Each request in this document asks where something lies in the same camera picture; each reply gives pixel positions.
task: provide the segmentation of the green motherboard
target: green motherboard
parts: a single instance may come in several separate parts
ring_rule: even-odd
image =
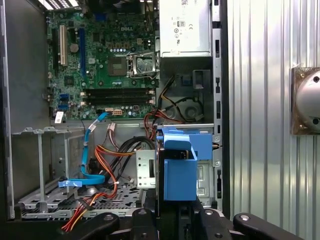
[[[107,111],[109,118],[137,119],[153,109],[155,75],[128,76],[127,61],[132,54],[155,52],[152,12],[88,17],[52,11],[46,19],[53,118],[63,111],[64,120],[91,120]],[[137,65],[141,71],[152,68],[150,59]]]

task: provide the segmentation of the dell logo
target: dell logo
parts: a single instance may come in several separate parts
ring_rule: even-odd
[[[133,31],[132,26],[122,26],[121,31]]]

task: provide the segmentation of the metal case panel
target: metal case panel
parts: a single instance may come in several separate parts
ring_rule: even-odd
[[[320,138],[290,134],[291,69],[320,66],[314,0],[228,0],[231,214],[320,239]]]

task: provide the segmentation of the power supply label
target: power supply label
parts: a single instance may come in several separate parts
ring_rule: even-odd
[[[199,14],[201,8],[198,0],[171,1],[171,40],[172,53],[179,54],[200,45]]]

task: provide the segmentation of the metal bracket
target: metal bracket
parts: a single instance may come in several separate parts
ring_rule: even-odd
[[[138,189],[155,189],[155,150],[138,150],[136,154],[136,176]]]

